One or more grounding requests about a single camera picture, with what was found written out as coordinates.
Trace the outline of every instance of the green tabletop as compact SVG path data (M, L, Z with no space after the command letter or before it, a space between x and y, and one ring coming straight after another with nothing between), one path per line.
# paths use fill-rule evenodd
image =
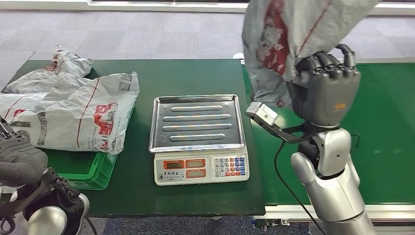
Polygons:
M47 64L47 61L28 61L15 78ZM352 158L361 179L362 195L366 204L414 204L415 64L360 64L358 67L362 73L361 86L342 126L351 134L361 136ZM154 183L153 155L147 150L153 99L163 95L237 94L244 110L250 84L239 61L98 60L94 61L90 77L131 71L139 75L141 93L127 130L126 149L117 160L108 188L84 191L92 202L91 216L261 215L264 205L296 204L272 165L280 141L255 123L251 123L251 129L245 117L251 163L249 181L169 187ZM281 127L301 123L291 111L275 110ZM290 156L296 149L295 145L286 145L278 164L288 184L303 202L309 203L290 165ZM56 161L53 158L51 165L59 165Z
M14 79L49 63L27 61ZM138 74L140 94L126 132L125 149L118 156L108 187L103 191L83 191L91 201L89 216L264 214L251 123L247 116L243 116L242 121L250 161L248 181L159 187L154 182L154 154L148 151L153 100L158 96L236 94L241 110L246 110L239 60L94 60L89 77L132 71ZM51 166L62 167L59 162L82 161L77 152L60 152L62 160L58 159L56 151L47 153L51 156Z
M354 104L342 121L351 134L360 135L352 159L360 176L360 191L367 205L415 204L415 64L359 64L362 80ZM246 86L249 85L244 74ZM301 119L285 109L278 112L281 127L298 125ZM296 205L277 177L273 160L280 140L254 122L253 135L266 205ZM352 137L352 145L357 141ZM285 145L278 165L282 176L309 204L304 187L290 164L297 145Z

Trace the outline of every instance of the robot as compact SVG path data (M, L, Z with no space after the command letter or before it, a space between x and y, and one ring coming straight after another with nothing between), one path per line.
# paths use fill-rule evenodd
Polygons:
M375 235L350 157L351 136L340 127L351 108L361 75L356 69L355 53L344 44L336 48L344 55L343 63L331 54L317 52L297 64L300 82L287 82L293 111L304 119L303 124L281 129L275 124L277 113L260 102L252 102L246 113L283 140L277 155L285 143L298 144L291 166L324 222L325 234ZM293 135L298 132L303 136Z
M76 235L89 210L88 198L72 189L53 168L47 155L13 131L0 118L0 183L16 187L10 202L0 204L0 235L15 229L22 212L29 235Z

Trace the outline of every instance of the humanoid robot hand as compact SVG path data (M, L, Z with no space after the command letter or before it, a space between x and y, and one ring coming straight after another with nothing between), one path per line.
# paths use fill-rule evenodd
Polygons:
M336 48L344 55L343 63L331 54L317 52L297 64L299 82L287 82L296 115L321 127L339 125L360 84L355 53L344 44Z

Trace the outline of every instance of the stainless steel tray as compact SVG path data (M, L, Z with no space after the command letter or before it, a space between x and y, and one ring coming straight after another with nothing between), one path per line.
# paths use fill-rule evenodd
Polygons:
M150 152L235 149L244 146L245 137L236 95L154 99Z

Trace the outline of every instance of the weighing scale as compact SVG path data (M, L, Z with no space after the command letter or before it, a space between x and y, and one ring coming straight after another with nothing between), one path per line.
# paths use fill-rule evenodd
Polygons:
M245 181L248 152L234 94L158 97L149 150L159 186Z

